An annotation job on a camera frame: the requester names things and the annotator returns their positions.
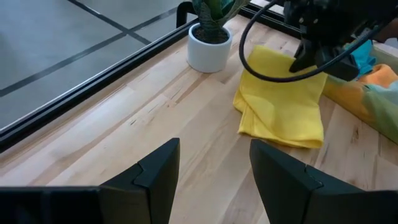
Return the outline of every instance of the white pot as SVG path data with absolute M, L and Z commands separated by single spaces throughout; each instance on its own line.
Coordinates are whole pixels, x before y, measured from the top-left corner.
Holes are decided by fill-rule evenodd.
M 231 49 L 232 34 L 228 29 L 228 40 L 221 44 L 207 44 L 193 36 L 192 31 L 199 27 L 199 23 L 194 24 L 189 29 L 188 37 L 188 63 L 199 72 L 213 73 L 225 68 L 228 60 L 229 50 Z

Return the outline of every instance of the wooden countertop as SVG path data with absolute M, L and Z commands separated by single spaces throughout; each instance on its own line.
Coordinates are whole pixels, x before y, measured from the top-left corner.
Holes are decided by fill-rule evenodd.
M 201 74 L 186 63 L 187 39 L 131 71 L 73 111 L 0 155 L 1 185 L 98 185 L 172 137 L 181 139 L 180 178 L 170 223 L 266 223 L 232 106 L 242 72 L 234 34 L 227 67 Z M 246 44 L 293 55 L 299 40 L 255 24 Z M 328 98 L 320 100 L 321 149 L 278 146 L 365 190 L 398 189 L 398 147 Z

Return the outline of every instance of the black wire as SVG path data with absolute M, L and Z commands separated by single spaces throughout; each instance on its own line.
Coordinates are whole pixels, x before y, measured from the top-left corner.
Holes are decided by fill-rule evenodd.
M 261 79 L 261 80 L 265 80 L 265 81 L 270 81 L 270 82 L 277 82 L 277 83 L 287 83 L 287 82 L 296 82 L 296 81 L 300 81 L 303 80 L 305 78 L 310 78 L 320 72 L 323 72 L 325 69 L 327 69 L 328 67 L 334 65 L 335 63 L 339 62 L 341 59 L 347 57 L 349 54 L 351 54 L 354 50 L 356 50 L 358 47 L 360 47 L 361 45 L 363 45 L 367 40 L 371 39 L 374 35 L 376 35 L 377 33 L 379 33 L 381 31 L 382 28 L 384 28 L 390 21 L 388 22 L 383 22 L 381 25 L 376 26 L 373 30 L 371 30 L 370 32 L 368 32 L 366 35 L 362 36 L 360 39 L 357 40 L 357 42 L 352 45 L 348 50 L 344 51 L 343 53 L 339 54 L 337 57 L 335 57 L 334 59 L 330 60 L 329 62 L 321 65 L 320 67 L 318 67 L 317 69 L 312 70 L 311 72 L 308 72 L 306 74 L 303 75 L 297 75 L 294 77 L 288 77 L 288 78 L 276 78 L 276 77 L 267 77 L 265 75 L 262 75 L 260 73 L 257 73 L 256 71 L 254 71 L 248 64 L 248 62 L 246 61 L 246 59 L 244 58 L 244 43 L 246 41 L 246 37 L 248 36 L 248 33 L 250 31 L 250 28 L 253 26 L 253 24 L 256 22 L 257 18 L 264 13 L 266 10 L 268 10 L 269 8 L 271 8 L 272 6 L 274 6 L 276 4 L 276 0 L 273 0 L 272 2 L 270 2 L 268 5 L 264 6 L 264 8 L 262 8 L 260 11 L 258 11 L 253 18 L 249 21 L 248 25 L 246 26 L 246 28 L 243 30 L 242 33 L 242 37 L 241 37 L 241 41 L 239 43 L 239 58 L 242 61 L 243 67 L 252 75 L 254 75 L 255 77 Z

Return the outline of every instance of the yellow cloth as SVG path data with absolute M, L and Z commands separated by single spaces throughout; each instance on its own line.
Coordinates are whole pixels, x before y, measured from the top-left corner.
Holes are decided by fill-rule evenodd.
M 291 77 L 293 58 L 263 46 L 255 46 L 248 63 L 269 77 Z M 300 73 L 313 70 L 305 69 Z M 239 133 L 294 147 L 319 148 L 323 126 L 318 106 L 327 74 L 293 83 L 259 80 L 243 71 L 233 105 L 242 112 Z

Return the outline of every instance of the gray floor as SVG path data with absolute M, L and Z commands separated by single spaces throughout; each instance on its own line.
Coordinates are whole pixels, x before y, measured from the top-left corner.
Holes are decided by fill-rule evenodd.
M 130 29 L 156 15 L 175 8 L 182 0 L 78 0 Z
M 182 0 L 81 2 L 130 29 Z M 171 14 L 137 34 L 155 41 L 174 29 Z M 0 1 L 0 130 L 144 46 L 67 0 Z
M 194 15 L 188 14 L 187 21 L 190 22 L 197 18 Z M 175 29 L 175 21 L 177 19 L 176 14 L 172 14 L 171 16 L 157 21 L 147 27 L 144 27 L 138 30 L 136 33 L 145 37 L 147 40 L 155 41 L 162 36 L 172 32 Z

